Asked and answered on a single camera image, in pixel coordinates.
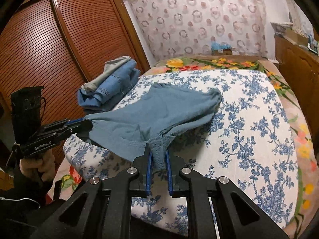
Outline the person's left black sleeve forearm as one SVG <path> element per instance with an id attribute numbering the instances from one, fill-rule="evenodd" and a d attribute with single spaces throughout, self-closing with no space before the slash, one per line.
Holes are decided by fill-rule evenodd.
<path id="1" fill-rule="evenodd" d="M 14 170 L 14 188 L 1 190 L 1 238 L 29 238 L 63 203 L 46 202 L 52 182 L 40 184 Z"/>

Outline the person's left hand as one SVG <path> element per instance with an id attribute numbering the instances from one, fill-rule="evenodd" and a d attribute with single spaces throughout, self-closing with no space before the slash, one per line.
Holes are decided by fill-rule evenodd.
<path id="1" fill-rule="evenodd" d="M 38 174 L 41 174 L 43 182 L 52 181 L 55 177 L 55 157 L 52 149 L 47 150 L 39 159 L 21 159 L 21 173 L 32 180 L 37 179 Z"/>

